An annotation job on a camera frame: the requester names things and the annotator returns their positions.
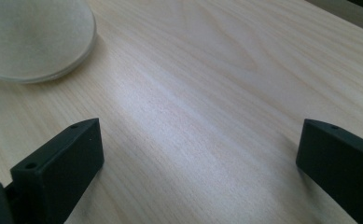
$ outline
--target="screw hole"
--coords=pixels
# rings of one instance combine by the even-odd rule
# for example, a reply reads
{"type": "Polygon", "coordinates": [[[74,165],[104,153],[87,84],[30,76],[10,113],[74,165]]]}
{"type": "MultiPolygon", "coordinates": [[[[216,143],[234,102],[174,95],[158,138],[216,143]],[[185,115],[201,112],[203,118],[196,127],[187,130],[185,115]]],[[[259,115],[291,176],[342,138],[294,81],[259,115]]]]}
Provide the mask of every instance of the screw hole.
{"type": "Polygon", "coordinates": [[[36,167],[36,163],[33,163],[33,162],[31,162],[31,163],[29,163],[29,164],[27,164],[26,166],[25,166],[25,168],[26,169],[34,169],[36,167]]]}

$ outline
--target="wooden table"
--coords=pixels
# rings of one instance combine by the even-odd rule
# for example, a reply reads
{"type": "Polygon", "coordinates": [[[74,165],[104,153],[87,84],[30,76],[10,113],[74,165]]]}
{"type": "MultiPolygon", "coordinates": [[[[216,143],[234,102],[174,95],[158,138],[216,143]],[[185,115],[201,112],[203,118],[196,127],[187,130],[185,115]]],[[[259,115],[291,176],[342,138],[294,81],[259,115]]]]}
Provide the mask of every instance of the wooden table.
{"type": "Polygon", "coordinates": [[[0,181],[100,118],[105,166],[67,223],[355,223],[295,165],[304,119],[363,137],[363,29],[303,0],[90,0],[55,81],[0,80],[0,181]]]}

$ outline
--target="light wood surface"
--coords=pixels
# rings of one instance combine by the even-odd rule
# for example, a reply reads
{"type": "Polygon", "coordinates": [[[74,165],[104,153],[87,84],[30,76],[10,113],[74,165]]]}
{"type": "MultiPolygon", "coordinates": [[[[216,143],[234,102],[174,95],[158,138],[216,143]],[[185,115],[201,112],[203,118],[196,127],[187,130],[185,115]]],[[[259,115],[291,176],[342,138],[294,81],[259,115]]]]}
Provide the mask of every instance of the light wood surface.
{"type": "Polygon", "coordinates": [[[90,0],[55,81],[0,80],[0,181],[100,118],[105,166],[67,223],[355,223],[295,159],[304,119],[363,137],[363,29],[303,0],[90,0]]]}

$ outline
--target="wood grain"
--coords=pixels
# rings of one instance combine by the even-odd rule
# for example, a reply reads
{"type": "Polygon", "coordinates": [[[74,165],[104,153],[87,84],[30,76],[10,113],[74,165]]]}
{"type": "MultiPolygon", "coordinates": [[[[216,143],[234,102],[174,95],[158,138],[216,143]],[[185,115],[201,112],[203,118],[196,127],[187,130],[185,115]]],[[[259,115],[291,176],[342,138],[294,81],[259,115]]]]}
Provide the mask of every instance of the wood grain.
{"type": "Polygon", "coordinates": [[[90,0],[55,81],[0,81],[0,181],[100,118],[105,166],[67,223],[355,223],[295,165],[303,120],[363,137],[363,29],[303,0],[90,0]]]}

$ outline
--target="small hole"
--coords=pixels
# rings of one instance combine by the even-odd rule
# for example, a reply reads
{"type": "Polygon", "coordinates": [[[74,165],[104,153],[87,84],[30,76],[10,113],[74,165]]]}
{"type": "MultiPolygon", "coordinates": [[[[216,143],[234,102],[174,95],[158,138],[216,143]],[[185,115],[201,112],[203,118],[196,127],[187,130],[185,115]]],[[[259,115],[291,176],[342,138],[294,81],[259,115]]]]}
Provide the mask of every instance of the small hole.
{"type": "Polygon", "coordinates": [[[35,167],[36,167],[36,163],[33,163],[33,162],[31,162],[25,166],[26,169],[34,169],[35,167]]]}

